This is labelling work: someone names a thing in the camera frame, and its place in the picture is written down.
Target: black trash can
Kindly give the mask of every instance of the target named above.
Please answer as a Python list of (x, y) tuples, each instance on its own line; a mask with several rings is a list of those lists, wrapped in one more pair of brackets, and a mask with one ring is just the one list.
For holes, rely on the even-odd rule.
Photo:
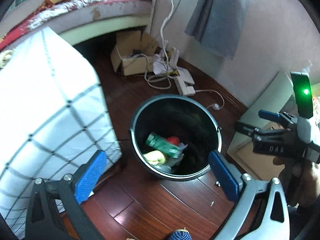
[[(179, 95), (159, 95), (142, 103), (132, 117), (130, 131), (138, 159), (161, 179), (196, 179), (210, 170), (209, 153), (221, 151), (221, 132), (215, 119), (201, 104)], [(177, 136), (188, 144), (173, 174), (156, 169), (143, 158), (143, 154), (153, 150), (145, 144), (151, 132), (163, 138)]]

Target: red blanket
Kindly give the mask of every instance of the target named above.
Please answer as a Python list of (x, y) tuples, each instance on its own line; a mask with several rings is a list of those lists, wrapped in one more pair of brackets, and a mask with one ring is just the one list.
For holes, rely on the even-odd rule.
[(29, 19), (38, 13), (51, 8), (53, 5), (66, 1), (69, 0), (45, 0), (35, 11), (29, 14), (23, 21), (15, 25), (2, 39), (0, 39), (0, 51), (22, 35), (29, 32), (29, 29), (27, 28)]

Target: power strip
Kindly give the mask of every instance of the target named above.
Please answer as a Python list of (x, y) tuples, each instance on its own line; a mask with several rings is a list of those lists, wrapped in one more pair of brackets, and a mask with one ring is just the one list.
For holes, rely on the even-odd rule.
[(176, 83), (177, 89), (181, 96), (190, 97), (196, 94), (193, 86), (187, 86), (181, 76), (175, 77), (174, 82)]

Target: wire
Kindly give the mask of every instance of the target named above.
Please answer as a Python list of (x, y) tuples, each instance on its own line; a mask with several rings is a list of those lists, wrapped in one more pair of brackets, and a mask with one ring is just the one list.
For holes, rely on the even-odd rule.
[[(178, 7), (179, 7), (181, 1), (182, 1), (182, 0), (179, 0), (179, 2), (177, 3), (177, 6), (176, 6), (176, 8), (175, 8), (175, 10), (174, 10), (174, 12), (173, 12), (173, 14), (172, 14), (172, 16), (173, 16), (173, 15), (176, 13), (176, 11), (178, 10)], [(164, 29), (168, 26), (170, 20), (165, 24)]]
[[(141, 53), (141, 54), (134, 55), (132, 58), (137, 58), (137, 57), (145, 57), (146, 60), (147, 60), (146, 71), (144, 72), (144, 79), (145, 79), (145, 81), (148, 83), (148, 85), (150, 87), (153, 87), (153, 88), (156, 88), (156, 89), (161, 89), (161, 90), (166, 90), (166, 89), (169, 89), (171, 87), (171, 82), (170, 82), (170, 79), (169, 79), (170, 76), (167, 73), (159, 74), (159, 75), (153, 75), (153, 76), (149, 76), (149, 77), (147, 76), (148, 75), (148, 66), (150, 64), (147, 55)], [(159, 82), (159, 81), (163, 81), (163, 80), (168, 80), (169, 85), (167, 87), (156, 87), (156, 86), (151, 84), (151, 83), (155, 83), (155, 82)]]
[[(167, 22), (169, 22), (169, 20), (171, 19), (172, 17), (172, 14), (173, 14), (173, 10), (174, 10), (174, 5), (173, 5), (173, 0), (171, 0), (171, 10), (170, 10), (170, 13), (169, 15), (167, 16), (167, 18), (164, 19), (162, 25), (161, 25), (161, 28), (160, 28), (160, 35), (161, 35), (161, 40), (162, 40), (162, 49), (163, 49), (163, 52), (164, 52), (164, 55), (165, 55), (165, 64), (164, 64), (164, 67), (166, 69), (166, 72), (163, 73), (163, 74), (159, 74), (159, 75), (153, 75), (153, 76), (149, 76), (147, 77), (147, 74), (148, 74), (148, 66), (149, 66), (149, 59), (146, 55), (144, 54), (138, 54), (138, 56), (143, 56), (147, 59), (147, 67), (146, 67), (146, 71), (144, 73), (144, 79), (146, 80), (146, 82), (148, 83), (148, 85), (150, 87), (153, 87), (155, 89), (161, 89), (161, 90), (167, 90), (169, 88), (171, 88), (171, 81), (170, 79), (174, 79), (174, 77), (171, 77), (170, 76), (170, 73), (168, 72), (169, 69), (168, 69), (168, 64), (169, 64), (169, 58), (168, 58), (168, 54), (165, 50), (165, 47), (164, 47), (164, 37), (163, 37), (163, 29), (166, 25)], [(157, 87), (157, 86), (154, 86), (152, 85), (152, 83), (156, 83), (156, 82), (160, 82), (160, 81), (163, 81), (163, 80), (168, 80), (168, 83), (169, 85), (166, 86), (166, 87)]]
[[(179, 0), (179, 2), (177, 3), (177, 6), (176, 6), (175, 10), (173, 11), (172, 16), (177, 12), (178, 7), (179, 7), (181, 1), (182, 1), (182, 0)], [(165, 24), (163, 30), (168, 26), (168, 24), (169, 24), (169, 22), (170, 22), (171, 19), (172, 19), (172, 17), (167, 21), (167, 23)], [(149, 44), (147, 44), (147, 46), (145, 47), (145, 49), (146, 49), (148, 46), (150, 46), (150, 45), (153, 45), (153, 42), (150, 42)]]
[(223, 96), (222, 96), (219, 92), (217, 92), (216, 90), (212, 90), (212, 89), (201, 89), (201, 90), (196, 90), (196, 92), (214, 92), (214, 93), (218, 94), (218, 95), (221, 97), (222, 102), (223, 102), (222, 106), (219, 106), (219, 108), (216, 109), (215, 107), (213, 107), (214, 104), (212, 104), (212, 105), (209, 105), (209, 106), (207, 107), (207, 109), (209, 109), (210, 107), (212, 107), (214, 110), (220, 110), (220, 109), (222, 109), (222, 108), (224, 107), (224, 99), (223, 99)]
[(166, 19), (164, 19), (164, 21), (163, 21), (163, 23), (162, 23), (162, 26), (161, 26), (161, 28), (160, 28), (160, 35), (161, 35), (161, 40), (162, 40), (162, 49), (163, 49), (163, 51), (164, 51), (164, 55), (165, 55), (167, 64), (169, 63), (169, 59), (168, 59), (168, 54), (167, 54), (167, 52), (166, 52), (166, 50), (165, 50), (165, 47), (164, 47), (163, 29), (164, 29), (165, 24), (171, 19), (171, 16), (172, 16), (172, 14), (173, 14), (173, 10), (174, 10), (173, 0), (171, 0), (171, 10), (170, 10), (170, 13), (169, 13), (168, 17), (167, 17)]

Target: blue gripper pad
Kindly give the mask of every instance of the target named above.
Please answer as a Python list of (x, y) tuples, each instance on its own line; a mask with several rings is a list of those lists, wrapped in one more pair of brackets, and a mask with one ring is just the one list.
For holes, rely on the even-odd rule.
[(76, 184), (75, 198), (79, 205), (88, 199), (106, 165), (107, 155), (101, 151)]
[(239, 200), (239, 185), (215, 151), (209, 153), (209, 164), (228, 200), (236, 203)]

